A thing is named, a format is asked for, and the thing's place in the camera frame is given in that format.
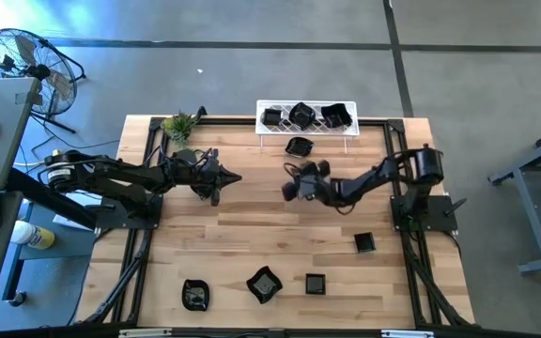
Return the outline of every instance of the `white bottle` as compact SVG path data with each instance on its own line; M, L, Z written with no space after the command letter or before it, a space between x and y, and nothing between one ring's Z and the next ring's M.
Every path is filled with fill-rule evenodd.
M55 234L40 226L24 221L16 221L14 231L11 233L12 243L28 245L31 248L44 250L54 244Z

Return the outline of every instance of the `green plant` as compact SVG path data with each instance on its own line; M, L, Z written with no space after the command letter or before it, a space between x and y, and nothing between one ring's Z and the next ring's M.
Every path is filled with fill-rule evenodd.
M192 133L192 128L197 124L197 118L178 112L170 118L162 121L162 129L177 146L185 147L187 138Z

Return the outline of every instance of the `concrete floor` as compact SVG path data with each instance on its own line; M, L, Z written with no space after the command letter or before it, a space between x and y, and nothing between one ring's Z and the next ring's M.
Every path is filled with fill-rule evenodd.
M402 43L541 46L541 0L393 4ZM390 41L380 0L0 0L0 28L6 26L62 38ZM60 132L75 145L117 139L127 114L194 112L205 105L211 114L252 115L260 99L355 100L361 115L403 116L389 51L62 50L88 76L59 118L80 131ZM541 54L410 52L403 59L414 115L429 117L445 153L445 186L454 198L469 199L457 217L477 323L541 333L541 273L517 272L518 263L539 257L529 222L512 184L494 188L486 181L541 136ZM24 149L45 137L31 122ZM38 155L54 148L69 149L51 142ZM116 146L86 152L113 156ZM32 262L21 283L33 301L20 308L0 301L0 314L10 315L0 330L66 324L86 261ZM52 266L63 267L64 275L52 274ZM33 283L40 280L55 287Z

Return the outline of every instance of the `white dish rack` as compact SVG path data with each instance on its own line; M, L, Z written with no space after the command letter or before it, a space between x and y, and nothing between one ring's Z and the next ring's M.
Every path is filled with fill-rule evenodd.
M298 126L289 121L289 111L296 104L303 102L315 111L316 121L302 131ZM338 128L325 126L325 119L320 113L320 107L330 106L335 103L344 103L346 110L352 118L352 124ZM281 111L281 122L278 126L266 126L262 123L265 109ZM264 145L264 136L293 135L293 136L333 136L344 139L344 151L348 153L348 147L352 140L361 134L358 127L358 114L354 101L316 101L316 100L258 100L255 109L255 133L260 138L260 149Z

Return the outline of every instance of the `wooden table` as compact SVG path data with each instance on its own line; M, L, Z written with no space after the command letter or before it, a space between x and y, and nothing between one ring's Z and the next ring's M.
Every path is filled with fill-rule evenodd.
M151 115L127 116L118 157L141 163ZM409 148L433 145L426 118L405 118ZM162 220L154 232L139 316L140 327L228 327L377 329L412 328L409 288L400 236L393 230L392 186L368 193L348 216L318 201L283 200L290 177L282 165L302 160L287 156L288 137L265 139L262 150L254 126L198 126L190 148L217 147L220 161L243 180L222 190L211 207L189 187L164 196ZM342 140L312 138L311 161L328 160L334 177L355 177L386 156L383 131L361 127L348 152ZM443 193L441 186L433 193ZM356 253L353 235L373 232L377 250ZM95 246L78 309L92 314L118 279L127 231L115 230ZM453 241L427 233L436 283L459 313L473 321L463 269ZM264 267L283 282L283 290L260 305L245 281ZM326 296L305 295L306 273L324 273ZM211 289L207 312L190 312L181 303L185 279L201 279ZM125 313L131 300L129 285ZM421 287L425 317L429 311Z

